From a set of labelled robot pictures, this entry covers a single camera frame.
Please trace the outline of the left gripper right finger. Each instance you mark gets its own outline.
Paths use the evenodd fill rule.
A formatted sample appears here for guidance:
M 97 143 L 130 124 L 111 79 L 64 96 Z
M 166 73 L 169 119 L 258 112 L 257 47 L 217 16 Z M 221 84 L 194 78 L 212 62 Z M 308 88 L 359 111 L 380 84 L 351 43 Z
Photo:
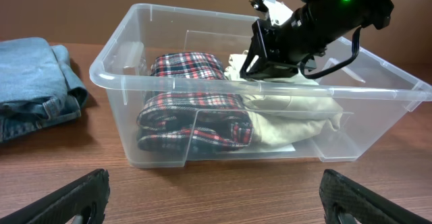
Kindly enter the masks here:
M 326 224 L 431 224 L 333 169 L 319 186 Z

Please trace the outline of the cream cloth garment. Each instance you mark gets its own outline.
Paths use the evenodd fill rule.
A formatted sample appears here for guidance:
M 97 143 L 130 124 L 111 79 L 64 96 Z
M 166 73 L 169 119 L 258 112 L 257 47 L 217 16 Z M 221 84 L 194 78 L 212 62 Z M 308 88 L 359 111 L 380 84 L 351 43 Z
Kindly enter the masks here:
M 343 108 L 330 97 L 243 94 L 254 132 L 251 148 L 270 151 L 337 131 Z

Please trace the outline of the red plaid shirt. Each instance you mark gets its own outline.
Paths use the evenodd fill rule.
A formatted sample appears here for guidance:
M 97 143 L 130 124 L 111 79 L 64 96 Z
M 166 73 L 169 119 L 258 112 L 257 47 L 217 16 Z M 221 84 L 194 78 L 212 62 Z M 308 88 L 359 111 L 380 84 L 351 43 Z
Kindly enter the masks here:
M 156 77 L 224 80 L 216 56 L 169 53 L 151 66 Z M 237 94 L 152 92 L 138 114 L 138 147 L 147 151 L 235 151 L 252 142 L 254 128 Z

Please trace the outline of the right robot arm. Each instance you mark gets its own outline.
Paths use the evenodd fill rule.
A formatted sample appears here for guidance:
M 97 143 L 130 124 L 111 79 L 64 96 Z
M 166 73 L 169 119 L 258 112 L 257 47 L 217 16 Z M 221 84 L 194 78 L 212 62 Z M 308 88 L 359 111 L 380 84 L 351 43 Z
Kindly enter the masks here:
M 391 0 L 301 0 L 304 6 L 291 11 L 277 0 L 250 0 L 263 18 L 252 24 L 253 35 L 240 77 L 250 80 L 322 78 L 351 64 L 360 51 L 360 31 L 389 25 Z M 333 67 L 316 72 L 316 56 L 327 45 L 352 30 L 352 55 Z

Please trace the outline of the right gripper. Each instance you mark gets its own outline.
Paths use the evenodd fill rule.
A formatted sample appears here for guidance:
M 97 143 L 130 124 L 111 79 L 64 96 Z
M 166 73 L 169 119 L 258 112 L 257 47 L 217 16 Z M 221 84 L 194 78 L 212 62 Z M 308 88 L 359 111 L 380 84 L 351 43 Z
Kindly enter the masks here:
M 298 73 L 300 64 L 312 71 L 317 68 L 307 33 L 294 22 L 272 26 L 258 19 L 252 24 L 253 36 L 240 77 L 248 80 L 291 78 Z

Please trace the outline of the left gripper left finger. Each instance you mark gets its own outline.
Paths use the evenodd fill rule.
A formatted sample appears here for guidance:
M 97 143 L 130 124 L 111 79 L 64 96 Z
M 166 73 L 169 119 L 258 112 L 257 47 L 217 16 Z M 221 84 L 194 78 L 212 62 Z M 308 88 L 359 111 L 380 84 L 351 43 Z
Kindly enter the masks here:
M 109 201 L 109 173 L 95 169 L 45 197 L 1 218 L 4 224 L 75 223 L 102 224 Z

